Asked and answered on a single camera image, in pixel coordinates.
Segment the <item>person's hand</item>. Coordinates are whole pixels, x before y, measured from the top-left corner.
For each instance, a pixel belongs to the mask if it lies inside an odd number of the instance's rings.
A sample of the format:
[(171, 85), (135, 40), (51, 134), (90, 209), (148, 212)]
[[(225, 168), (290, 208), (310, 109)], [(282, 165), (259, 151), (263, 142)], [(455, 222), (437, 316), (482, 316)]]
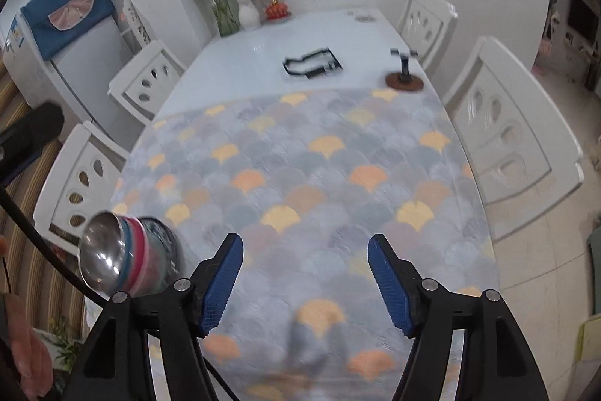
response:
[(2, 295), (6, 311), (9, 344), (14, 363), (21, 375), (21, 388), (30, 400), (38, 400), (51, 390), (53, 365), (46, 345), (30, 326), (20, 298)]

